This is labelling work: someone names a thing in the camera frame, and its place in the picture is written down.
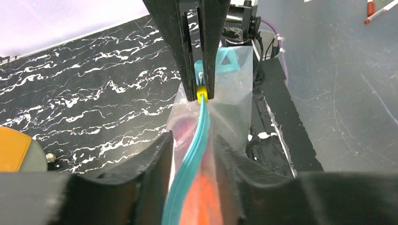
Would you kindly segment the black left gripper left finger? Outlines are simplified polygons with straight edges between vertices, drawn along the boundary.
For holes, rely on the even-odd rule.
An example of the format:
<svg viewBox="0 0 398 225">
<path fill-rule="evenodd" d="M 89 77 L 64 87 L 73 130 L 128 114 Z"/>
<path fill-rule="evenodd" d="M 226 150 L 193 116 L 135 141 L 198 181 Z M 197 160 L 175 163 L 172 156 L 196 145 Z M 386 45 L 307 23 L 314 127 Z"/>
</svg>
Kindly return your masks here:
<svg viewBox="0 0 398 225">
<path fill-rule="evenodd" d="M 168 131 L 96 178 L 71 175 L 50 225 L 159 225 L 173 154 Z"/>
</svg>

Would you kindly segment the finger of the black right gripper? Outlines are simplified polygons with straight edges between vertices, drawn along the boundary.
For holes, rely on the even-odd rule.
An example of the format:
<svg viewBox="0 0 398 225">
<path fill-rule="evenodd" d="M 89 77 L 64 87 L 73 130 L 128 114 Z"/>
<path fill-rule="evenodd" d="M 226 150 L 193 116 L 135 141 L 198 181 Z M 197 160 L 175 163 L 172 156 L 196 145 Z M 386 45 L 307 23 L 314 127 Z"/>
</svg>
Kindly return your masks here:
<svg viewBox="0 0 398 225">
<path fill-rule="evenodd" d="M 215 61 L 229 7 L 229 0 L 200 0 L 197 8 L 208 99 L 214 98 Z"/>
<path fill-rule="evenodd" d="M 197 100 L 187 13 L 180 11 L 179 0 L 145 0 L 143 3 L 176 62 L 187 100 Z"/>
</svg>

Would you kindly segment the clear zip top bag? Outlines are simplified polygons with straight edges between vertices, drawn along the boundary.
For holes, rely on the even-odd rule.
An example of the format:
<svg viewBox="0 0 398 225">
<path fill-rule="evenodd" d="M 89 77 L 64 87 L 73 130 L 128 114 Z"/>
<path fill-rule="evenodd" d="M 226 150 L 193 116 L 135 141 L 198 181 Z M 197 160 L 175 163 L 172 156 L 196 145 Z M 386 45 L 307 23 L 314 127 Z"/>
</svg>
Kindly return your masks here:
<svg viewBox="0 0 398 225">
<path fill-rule="evenodd" d="M 252 115 L 253 49 L 220 47 L 214 98 L 188 101 L 179 86 L 167 128 L 173 162 L 163 225 L 223 224 L 214 153 L 225 141 L 244 151 Z"/>
</svg>

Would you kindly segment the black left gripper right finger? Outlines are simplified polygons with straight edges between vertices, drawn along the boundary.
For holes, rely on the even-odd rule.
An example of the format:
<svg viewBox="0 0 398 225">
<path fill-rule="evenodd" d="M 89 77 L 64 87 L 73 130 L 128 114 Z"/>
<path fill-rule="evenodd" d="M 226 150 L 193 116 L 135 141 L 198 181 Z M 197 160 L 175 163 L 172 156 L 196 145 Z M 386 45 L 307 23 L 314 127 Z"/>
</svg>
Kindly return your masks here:
<svg viewBox="0 0 398 225">
<path fill-rule="evenodd" d="M 398 175 L 305 172 L 288 178 L 214 139 L 221 215 L 226 225 L 395 225 Z"/>
</svg>

